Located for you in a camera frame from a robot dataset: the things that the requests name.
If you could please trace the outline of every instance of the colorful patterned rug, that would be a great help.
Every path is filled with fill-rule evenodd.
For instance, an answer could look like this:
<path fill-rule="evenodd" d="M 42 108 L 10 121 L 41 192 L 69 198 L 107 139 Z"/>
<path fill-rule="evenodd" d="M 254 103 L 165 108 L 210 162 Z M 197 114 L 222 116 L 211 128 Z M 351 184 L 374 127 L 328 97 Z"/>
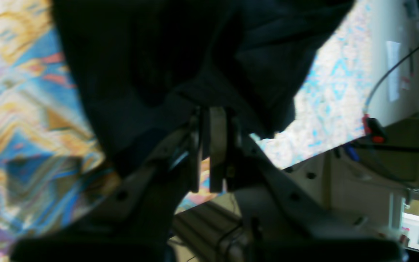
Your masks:
<path fill-rule="evenodd" d="M 0 261 L 15 239 L 68 225 L 120 183 L 111 169 L 91 172 L 104 156 L 49 7 L 48 0 L 0 0 Z M 361 109 L 371 88 L 370 17 L 370 0 L 356 3 L 296 96 L 296 121 L 275 139 L 259 141 L 278 167 L 362 136 Z M 178 211 L 215 197 L 208 192 L 208 160 L 201 176 L 200 192 Z"/>

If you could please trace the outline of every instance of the table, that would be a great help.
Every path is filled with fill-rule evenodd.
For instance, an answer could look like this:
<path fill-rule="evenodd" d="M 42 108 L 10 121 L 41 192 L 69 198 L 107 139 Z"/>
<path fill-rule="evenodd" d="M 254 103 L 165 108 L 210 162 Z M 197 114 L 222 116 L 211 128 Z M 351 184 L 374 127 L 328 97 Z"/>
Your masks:
<path fill-rule="evenodd" d="M 89 172 L 104 155 L 48 11 L 48 0 L 0 1 L 0 259 L 16 238 L 68 225 L 120 183 L 112 169 Z M 258 141 L 279 168 L 363 135 L 362 104 L 372 84 L 371 13 L 371 0 L 356 3 L 297 94 L 297 119 L 275 139 Z M 206 160 L 200 192 L 180 209 L 214 197 Z"/>

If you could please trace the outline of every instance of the cable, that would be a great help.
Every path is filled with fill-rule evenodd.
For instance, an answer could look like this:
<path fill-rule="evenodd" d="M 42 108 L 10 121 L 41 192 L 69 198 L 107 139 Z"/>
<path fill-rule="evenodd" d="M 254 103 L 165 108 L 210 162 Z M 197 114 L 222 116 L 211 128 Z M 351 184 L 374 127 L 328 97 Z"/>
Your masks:
<path fill-rule="evenodd" d="M 234 193 L 231 194 L 231 202 L 232 202 L 232 213 L 235 214 L 236 212 L 236 200 Z"/>
<path fill-rule="evenodd" d="M 376 172 L 376 174 L 378 174 L 379 176 L 389 179 L 391 181 L 397 182 L 401 185 L 403 185 L 404 187 L 406 187 L 409 190 L 412 190 L 414 192 L 419 192 L 419 189 L 417 189 L 416 187 L 414 187 L 413 185 L 407 183 L 405 180 L 398 178 L 396 175 L 394 175 L 392 172 L 389 171 L 389 169 L 387 169 L 384 164 L 382 163 L 382 161 L 379 159 L 379 156 L 376 152 L 376 150 L 374 149 L 373 145 L 372 145 L 372 141 L 371 138 L 368 136 L 369 139 L 369 143 L 367 143 L 368 145 L 368 150 L 371 152 L 371 155 L 374 159 L 374 161 L 377 163 L 377 165 L 381 168 L 382 171 L 384 171 L 386 174 L 383 175 L 382 172 Z"/>
<path fill-rule="evenodd" d="M 236 239 L 238 239 L 243 234 L 243 231 L 231 239 L 231 242 L 227 245 L 226 251 L 224 252 L 224 261 L 228 260 L 229 250 L 231 249 L 232 244 Z"/>
<path fill-rule="evenodd" d="M 394 65 L 391 69 L 389 69 L 382 77 L 381 79 L 379 79 L 379 81 L 374 85 L 373 89 L 371 90 L 368 98 L 366 98 L 366 101 L 364 103 L 364 109 L 363 109 L 363 113 L 366 115 L 369 113 L 369 107 L 370 107 L 370 103 L 371 100 L 373 99 L 374 94 L 376 93 L 377 89 L 379 88 L 379 86 L 381 85 L 381 83 L 397 68 L 399 67 L 399 65 L 401 65 L 406 59 L 408 59 L 409 57 L 411 57 L 416 51 L 419 50 L 419 46 L 417 46 L 417 48 L 415 48 L 412 52 L 409 52 L 409 54 L 407 54 L 404 58 L 402 58 L 396 65 Z M 369 139 L 369 143 L 368 143 L 368 150 L 371 152 L 371 155 L 374 158 L 374 161 L 378 164 L 378 166 L 386 173 L 385 175 L 383 175 L 381 172 L 377 172 L 378 175 L 392 180 L 394 182 L 397 182 L 401 185 L 403 185 L 404 187 L 408 188 L 409 190 L 412 190 L 414 192 L 419 192 L 419 189 L 417 189 L 416 187 L 412 186 L 411 184 L 407 183 L 406 181 L 398 178 L 397 176 L 395 176 L 394 174 L 392 174 L 392 172 L 390 172 L 385 166 L 384 164 L 381 162 L 381 160 L 379 159 L 379 156 L 376 153 L 376 150 L 374 149 L 374 147 L 372 146 L 373 141 L 371 140 L 370 137 L 368 137 Z"/>
<path fill-rule="evenodd" d="M 239 229 L 240 227 L 242 227 L 242 221 L 240 221 L 238 223 L 238 225 L 236 225 L 233 229 L 229 230 L 228 232 L 226 232 L 225 234 L 223 234 L 223 236 L 218 240 L 218 242 L 216 243 L 216 261 L 218 261 L 218 257 L 219 257 L 219 247 L 221 246 L 221 242 L 223 242 L 223 240 L 228 237 L 230 234 L 232 234 L 233 232 L 235 232 L 237 229 Z"/>
<path fill-rule="evenodd" d="M 370 108 L 370 103 L 371 103 L 371 99 L 373 99 L 374 93 L 376 93 L 377 89 L 379 88 L 379 86 L 381 85 L 381 83 L 397 68 L 399 67 L 399 65 L 401 63 L 403 63 L 405 60 L 407 60 L 409 57 L 411 57 L 416 51 L 419 50 L 419 46 L 417 48 L 415 48 L 412 52 L 409 52 L 408 55 L 406 55 L 404 58 L 402 58 L 396 65 L 394 65 L 391 69 L 389 69 L 383 76 L 381 79 L 379 79 L 379 81 L 376 83 L 376 85 L 374 85 L 373 89 L 371 90 L 371 93 L 369 94 L 368 98 L 366 98 L 366 101 L 364 103 L 364 109 L 363 109 L 363 113 L 364 114 L 368 114 L 369 112 L 369 108 Z"/>
<path fill-rule="evenodd" d="M 185 244 L 184 243 L 178 242 L 178 241 L 175 241 L 175 240 L 172 240 L 172 239 L 169 239 L 168 242 L 171 242 L 171 243 L 176 244 L 178 246 L 185 247 Z"/>

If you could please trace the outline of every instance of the paper sheet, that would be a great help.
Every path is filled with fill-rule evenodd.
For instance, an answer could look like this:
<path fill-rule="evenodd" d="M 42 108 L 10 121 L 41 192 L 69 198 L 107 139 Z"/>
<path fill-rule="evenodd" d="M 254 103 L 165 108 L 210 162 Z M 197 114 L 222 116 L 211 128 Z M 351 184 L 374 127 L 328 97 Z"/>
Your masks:
<path fill-rule="evenodd" d="M 394 65 L 399 62 L 399 54 L 400 54 L 400 43 L 387 41 L 387 69 L 390 70 Z M 389 93 L 389 101 L 393 102 L 399 99 L 399 67 L 394 69 L 394 71 L 389 74 L 388 80 L 388 93 Z"/>

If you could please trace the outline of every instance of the dark fabric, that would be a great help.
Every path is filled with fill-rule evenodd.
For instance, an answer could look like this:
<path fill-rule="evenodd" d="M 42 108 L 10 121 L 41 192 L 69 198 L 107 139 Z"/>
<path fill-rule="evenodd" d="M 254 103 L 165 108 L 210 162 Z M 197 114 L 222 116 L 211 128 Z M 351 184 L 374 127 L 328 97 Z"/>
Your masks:
<path fill-rule="evenodd" d="M 124 173 L 196 105 L 231 107 L 261 138 L 283 131 L 317 49 L 352 4 L 54 0 L 53 18 L 103 150 L 135 163 Z M 138 143 L 149 130 L 160 136 Z"/>

